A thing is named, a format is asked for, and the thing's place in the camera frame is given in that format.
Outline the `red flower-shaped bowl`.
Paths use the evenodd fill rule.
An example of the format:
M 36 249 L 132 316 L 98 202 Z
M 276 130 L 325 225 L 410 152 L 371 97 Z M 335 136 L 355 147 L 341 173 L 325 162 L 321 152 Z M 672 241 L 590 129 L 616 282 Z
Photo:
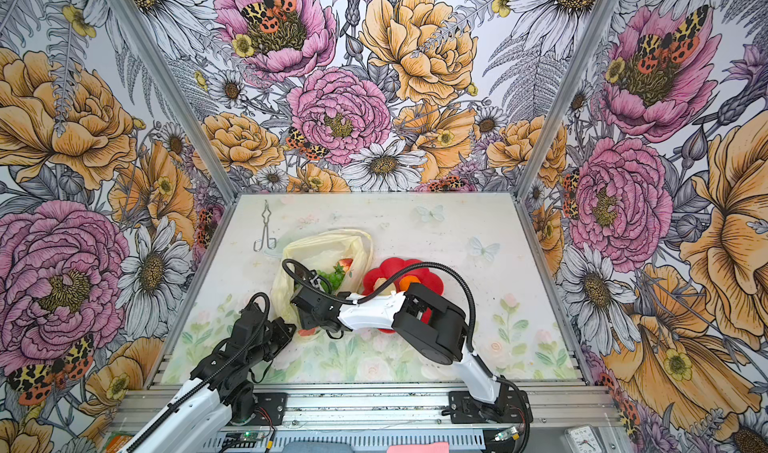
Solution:
M 419 259 L 403 259 L 390 257 L 383 260 L 379 266 L 370 269 L 363 277 L 363 296 L 371 295 L 385 281 L 394 277 L 400 270 L 421 263 Z M 395 293 L 406 292 L 412 284 L 422 284 L 424 287 L 442 296 L 444 283 L 442 279 L 429 268 L 420 268 L 409 271 L 393 281 L 387 289 L 378 295 L 378 298 L 391 296 Z

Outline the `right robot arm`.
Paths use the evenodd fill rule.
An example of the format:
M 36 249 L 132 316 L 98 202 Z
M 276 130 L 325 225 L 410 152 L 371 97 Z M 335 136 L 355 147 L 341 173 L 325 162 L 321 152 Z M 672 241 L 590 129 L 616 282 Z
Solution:
M 321 328 L 330 336 L 364 329 L 392 330 L 422 357 L 454 368 L 481 420 L 504 421 L 508 392 L 517 387 L 493 374 L 476 351 L 474 297 L 455 270 L 436 262 L 418 262 L 398 270 L 367 295 L 333 295 L 322 286 L 319 273 L 302 263 L 285 259 L 282 269 L 294 282 L 291 304 L 303 329 Z M 469 311 L 422 283 L 386 293 L 398 280 L 421 269 L 436 269 L 452 277 L 463 291 Z

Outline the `orange fake fruit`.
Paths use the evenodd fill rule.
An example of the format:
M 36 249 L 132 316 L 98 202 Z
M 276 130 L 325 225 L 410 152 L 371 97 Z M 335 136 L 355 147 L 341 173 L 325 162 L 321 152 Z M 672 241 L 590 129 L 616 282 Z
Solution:
M 421 280 L 413 275 L 401 277 L 398 282 L 398 290 L 401 292 L 407 291 L 412 284 L 420 284 Z

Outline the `red fake apple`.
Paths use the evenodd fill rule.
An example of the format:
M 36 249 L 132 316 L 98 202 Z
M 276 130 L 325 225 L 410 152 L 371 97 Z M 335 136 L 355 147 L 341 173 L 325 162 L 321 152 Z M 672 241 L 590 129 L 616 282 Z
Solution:
M 338 262 L 339 266 L 343 269 L 344 272 L 347 272 L 351 268 L 352 263 L 352 258 L 344 258 Z

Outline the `cream fake garlic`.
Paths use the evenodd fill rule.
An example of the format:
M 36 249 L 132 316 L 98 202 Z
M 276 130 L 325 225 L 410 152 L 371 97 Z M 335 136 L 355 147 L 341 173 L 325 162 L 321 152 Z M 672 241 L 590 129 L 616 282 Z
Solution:
M 391 296 L 397 293 L 397 286 L 394 282 L 389 283 L 386 278 L 379 278 L 374 283 L 374 290 L 380 291 L 380 296 Z

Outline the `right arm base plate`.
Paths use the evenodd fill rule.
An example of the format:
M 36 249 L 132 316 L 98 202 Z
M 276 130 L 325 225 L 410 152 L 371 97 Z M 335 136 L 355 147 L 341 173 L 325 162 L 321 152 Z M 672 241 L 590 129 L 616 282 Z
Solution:
M 480 402 L 467 391 L 451 391 L 441 415 L 448 416 L 452 424 L 522 424 L 534 419 L 528 395 L 523 391 L 502 391 L 495 403 Z

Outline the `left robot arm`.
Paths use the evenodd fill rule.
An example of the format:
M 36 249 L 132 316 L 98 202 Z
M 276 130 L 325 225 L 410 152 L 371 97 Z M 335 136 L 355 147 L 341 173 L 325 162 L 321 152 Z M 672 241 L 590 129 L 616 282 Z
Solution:
M 271 320 L 270 299 L 251 297 L 233 324 L 190 373 L 173 398 L 122 448 L 123 452 L 195 452 L 227 425 L 244 425 L 256 412 L 252 369 L 290 343 L 296 326 Z

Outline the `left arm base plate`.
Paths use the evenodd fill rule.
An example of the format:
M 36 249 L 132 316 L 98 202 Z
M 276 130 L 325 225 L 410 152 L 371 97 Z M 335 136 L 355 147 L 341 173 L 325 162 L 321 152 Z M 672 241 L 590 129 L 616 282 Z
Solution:
M 286 413 L 288 395 L 277 392 L 257 392 L 248 426 L 281 426 Z

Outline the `translucent yellowish plastic bag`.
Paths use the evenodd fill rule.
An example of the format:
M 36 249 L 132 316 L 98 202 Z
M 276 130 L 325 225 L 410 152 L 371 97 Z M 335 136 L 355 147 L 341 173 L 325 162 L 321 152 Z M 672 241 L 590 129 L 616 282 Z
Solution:
M 298 310 L 290 303 L 294 295 L 294 280 L 282 268 L 285 259 L 296 260 L 308 270 L 326 276 L 338 269 L 341 260 L 351 265 L 340 280 L 332 281 L 332 293 L 362 290 L 363 276 L 373 260 L 372 236 L 359 229 L 333 229 L 327 231 L 299 231 L 294 229 L 277 241 L 277 274 L 273 281 L 270 298 L 278 316 L 287 323 L 300 324 Z

